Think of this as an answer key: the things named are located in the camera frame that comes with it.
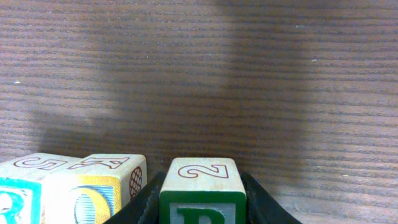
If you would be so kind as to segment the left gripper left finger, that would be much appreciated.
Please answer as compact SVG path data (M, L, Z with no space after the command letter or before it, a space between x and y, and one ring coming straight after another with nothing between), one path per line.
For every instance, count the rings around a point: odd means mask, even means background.
M104 224L159 224L159 195L165 176L165 172L158 172L126 206Z

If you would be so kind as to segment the yellow O block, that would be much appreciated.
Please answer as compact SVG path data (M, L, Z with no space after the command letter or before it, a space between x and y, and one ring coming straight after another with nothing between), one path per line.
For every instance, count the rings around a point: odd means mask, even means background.
M44 180L46 224L102 224L147 184L142 154L92 154Z

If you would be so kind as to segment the green B block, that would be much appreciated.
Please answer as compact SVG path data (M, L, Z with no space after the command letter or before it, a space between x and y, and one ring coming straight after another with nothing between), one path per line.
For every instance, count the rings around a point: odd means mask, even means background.
M245 224L247 196L235 161L177 157L159 194L160 224Z

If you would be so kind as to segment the green R block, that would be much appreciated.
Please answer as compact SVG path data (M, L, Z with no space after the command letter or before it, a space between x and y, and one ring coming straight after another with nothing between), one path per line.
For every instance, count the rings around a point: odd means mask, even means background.
M40 224L43 180L78 157L34 153L1 163L1 224Z

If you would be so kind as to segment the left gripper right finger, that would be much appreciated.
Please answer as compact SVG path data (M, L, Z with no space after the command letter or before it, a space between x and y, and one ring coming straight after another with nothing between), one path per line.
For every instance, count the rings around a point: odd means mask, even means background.
M302 224L286 211L251 174L242 172L241 180L247 197L247 223Z

